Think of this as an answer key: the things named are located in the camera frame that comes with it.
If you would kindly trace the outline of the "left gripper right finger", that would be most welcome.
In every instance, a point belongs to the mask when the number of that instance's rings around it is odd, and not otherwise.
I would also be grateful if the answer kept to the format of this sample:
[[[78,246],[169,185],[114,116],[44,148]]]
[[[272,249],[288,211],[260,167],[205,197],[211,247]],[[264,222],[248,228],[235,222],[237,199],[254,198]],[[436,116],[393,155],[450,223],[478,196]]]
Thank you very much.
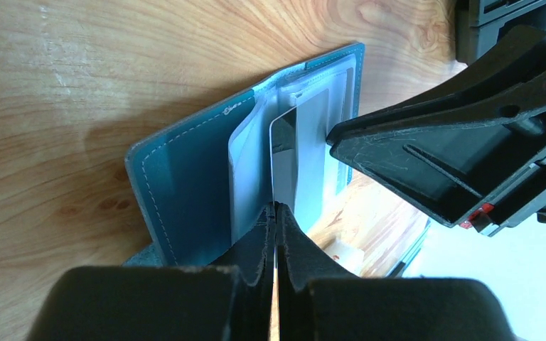
[[[276,206],[282,340],[513,340],[490,289],[467,278],[361,278]]]

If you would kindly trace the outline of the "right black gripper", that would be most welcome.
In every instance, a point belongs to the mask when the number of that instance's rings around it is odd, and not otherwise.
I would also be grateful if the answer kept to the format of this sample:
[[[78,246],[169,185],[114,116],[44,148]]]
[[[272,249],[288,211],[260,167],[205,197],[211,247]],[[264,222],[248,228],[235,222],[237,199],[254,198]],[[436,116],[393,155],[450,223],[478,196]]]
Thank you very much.
[[[485,170],[508,174],[469,223],[486,234],[515,227],[531,215],[546,224],[546,1],[459,1],[455,56],[469,70],[489,62],[491,89],[540,80],[540,87],[510,97],[496,110],[509,123],[506,139]]]

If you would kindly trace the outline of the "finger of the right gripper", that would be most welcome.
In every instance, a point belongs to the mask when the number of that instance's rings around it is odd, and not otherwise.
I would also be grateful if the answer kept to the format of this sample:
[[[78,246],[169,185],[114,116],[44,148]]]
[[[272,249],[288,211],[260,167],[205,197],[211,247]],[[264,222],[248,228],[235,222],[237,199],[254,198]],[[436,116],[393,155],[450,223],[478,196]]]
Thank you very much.
[[[488,67],[467,67],[416,97],[335,125],[326,139],[331,155],[444,226],[469,223],[511,180],[485,170],[507,136],[509,119],[497,108],[540,87],[533,80],[492,90]]]

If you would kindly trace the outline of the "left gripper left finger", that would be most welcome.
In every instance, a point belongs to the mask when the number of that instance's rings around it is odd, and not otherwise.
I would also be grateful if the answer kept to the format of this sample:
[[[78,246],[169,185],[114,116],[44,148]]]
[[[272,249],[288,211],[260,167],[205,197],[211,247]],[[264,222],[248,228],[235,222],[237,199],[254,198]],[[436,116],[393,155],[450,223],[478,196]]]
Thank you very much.
[[[268,340],[275,205],[207,266],[82,266],[50,290],[30,340]]]

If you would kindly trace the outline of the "blue leather card holder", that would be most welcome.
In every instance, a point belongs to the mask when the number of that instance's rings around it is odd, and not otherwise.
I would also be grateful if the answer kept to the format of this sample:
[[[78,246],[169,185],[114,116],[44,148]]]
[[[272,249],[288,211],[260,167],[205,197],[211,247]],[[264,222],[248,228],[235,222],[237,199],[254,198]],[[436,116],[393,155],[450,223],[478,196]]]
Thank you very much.
[[[290,208],[313,227],[352,179],[326,137],[358,115],[364,54],[353,43],[282,68],[134,144],[125,166],[152,244],[132,263],[205,266],[243,237],[275,201],[270,126],[294,107]]]

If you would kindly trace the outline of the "thin white card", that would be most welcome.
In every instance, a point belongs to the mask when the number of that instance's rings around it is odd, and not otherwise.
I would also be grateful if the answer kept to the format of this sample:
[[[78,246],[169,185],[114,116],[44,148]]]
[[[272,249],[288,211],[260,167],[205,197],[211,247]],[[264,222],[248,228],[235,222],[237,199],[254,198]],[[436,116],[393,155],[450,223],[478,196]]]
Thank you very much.
[[[270,138],[273,198],[292,206],[296,184],[296,107],[272,121]]]

